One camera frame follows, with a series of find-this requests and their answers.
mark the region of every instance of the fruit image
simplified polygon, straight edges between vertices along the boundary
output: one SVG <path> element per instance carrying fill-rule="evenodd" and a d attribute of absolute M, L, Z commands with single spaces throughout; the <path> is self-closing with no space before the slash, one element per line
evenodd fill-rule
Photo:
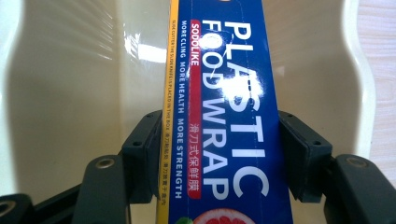
<path fill-rule="evenodd" d="M 254 224 L 250 217 L 229 208 L 218 208 L 202 213 L 194 224 Z"/>

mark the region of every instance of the wooden table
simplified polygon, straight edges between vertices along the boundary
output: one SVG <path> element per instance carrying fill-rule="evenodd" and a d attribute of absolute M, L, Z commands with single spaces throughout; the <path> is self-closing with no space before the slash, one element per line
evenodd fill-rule
<path fill-rule="evenodd" d="M 396 188 L 396 1 L 361 0 L 358 32 L 375 77 L 370 159 Z"/>

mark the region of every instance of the red label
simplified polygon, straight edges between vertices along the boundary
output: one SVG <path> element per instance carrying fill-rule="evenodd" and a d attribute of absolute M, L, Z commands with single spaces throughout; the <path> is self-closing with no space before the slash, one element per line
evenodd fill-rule
<path fill-rule="evenodd" d="M 202 121 L 201 121 L 201 23 L 191 21 L 190 94 L 187 192 L 192 199 L 201 198 L 202 188 Z"/>

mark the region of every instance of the yellow stripe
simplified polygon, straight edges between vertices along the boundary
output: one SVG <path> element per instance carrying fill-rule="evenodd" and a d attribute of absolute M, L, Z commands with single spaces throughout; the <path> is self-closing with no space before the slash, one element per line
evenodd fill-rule
<path fill-rule="evenodd" d="M 168 51 L 166 59 L 166 78 L 163 101 L 163 133 L 161 144 L 161 163 L 159 172 L 160 197 L 157 202 L 157 223 L 168 223 L 169 199 L 171 181 L 171 157 L 172 157 L 172 130 L 174 92 L 176 79 L 176 56 L 177 56 L 177 19 L 178 0 L 171 0 L 169 15 Z"/>

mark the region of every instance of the white container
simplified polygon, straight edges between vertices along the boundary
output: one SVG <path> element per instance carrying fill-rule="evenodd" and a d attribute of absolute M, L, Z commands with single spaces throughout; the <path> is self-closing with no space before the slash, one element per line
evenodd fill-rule
<path fill-rule="evenodd" d="M 0 195 L 34 203 L 78 184 L 163 105 L 169 1 L 0 1 Z M 358 1 L 264 1 L 279 109 L 368 157 L 375 88 Z M 134 206 L 154 223 L 155 202 Z M 296 223 L 322 207 L 293 203 Z"/>

